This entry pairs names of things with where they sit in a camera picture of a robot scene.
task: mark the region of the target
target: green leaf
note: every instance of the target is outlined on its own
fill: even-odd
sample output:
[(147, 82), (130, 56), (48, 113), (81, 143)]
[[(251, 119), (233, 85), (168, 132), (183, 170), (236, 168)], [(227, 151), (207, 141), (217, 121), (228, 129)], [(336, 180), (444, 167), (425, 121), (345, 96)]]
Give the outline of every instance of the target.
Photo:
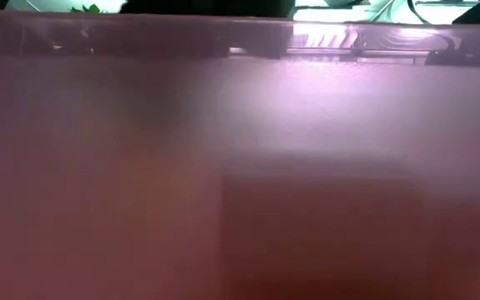
[(99, 7), (96, 4), (92, 4), (89, 8), (87, 13), (100, 13)]

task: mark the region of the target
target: blurry background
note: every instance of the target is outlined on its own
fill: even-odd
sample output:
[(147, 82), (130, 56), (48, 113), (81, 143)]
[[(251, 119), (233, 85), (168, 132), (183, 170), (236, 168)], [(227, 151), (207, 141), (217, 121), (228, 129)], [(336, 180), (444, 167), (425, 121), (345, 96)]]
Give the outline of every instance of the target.
[[(123, 0), (10, 0), (7, 9), (40, 12), (67, 12), (72, 7), (81, 8), (96, 4), (105, 13), (116, 13)], [(477, 1), (415, 1), (417, 12), (433, 24), (450, 24)], [(324, 0), (296, 0), (298, 7), (327, 8)], [(302, 9), (295, 14), (298, 21), (346, 22), (378, 21), (390, 23), (422, 23), (408, 9), (405, 0), (363, 0), (351, 9)]]

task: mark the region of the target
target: pink plastic surface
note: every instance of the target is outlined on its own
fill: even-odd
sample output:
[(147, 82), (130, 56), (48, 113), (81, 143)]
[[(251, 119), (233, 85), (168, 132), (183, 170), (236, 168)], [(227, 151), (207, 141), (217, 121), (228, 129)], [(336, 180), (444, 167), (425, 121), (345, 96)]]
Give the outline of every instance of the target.
[(0, 300), (480, 300), (480, 68), (215, 22), (0, 14)]

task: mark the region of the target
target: plastic container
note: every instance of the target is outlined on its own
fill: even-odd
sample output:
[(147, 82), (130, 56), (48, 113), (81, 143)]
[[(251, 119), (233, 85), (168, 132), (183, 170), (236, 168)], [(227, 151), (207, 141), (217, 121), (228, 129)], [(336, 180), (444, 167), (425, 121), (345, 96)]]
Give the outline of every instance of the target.
[(480, 300), (479, 66), (480, 27), (0, 12), (0, 300)]

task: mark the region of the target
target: translucent pink plastic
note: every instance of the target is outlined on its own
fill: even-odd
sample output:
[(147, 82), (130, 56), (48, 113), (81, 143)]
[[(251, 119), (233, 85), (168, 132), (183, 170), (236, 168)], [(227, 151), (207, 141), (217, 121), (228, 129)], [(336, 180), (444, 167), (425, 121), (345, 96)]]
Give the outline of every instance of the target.
[(431, 30), (480, 29), (0, 13), (0, 300), (480, 300), (480, 67)]

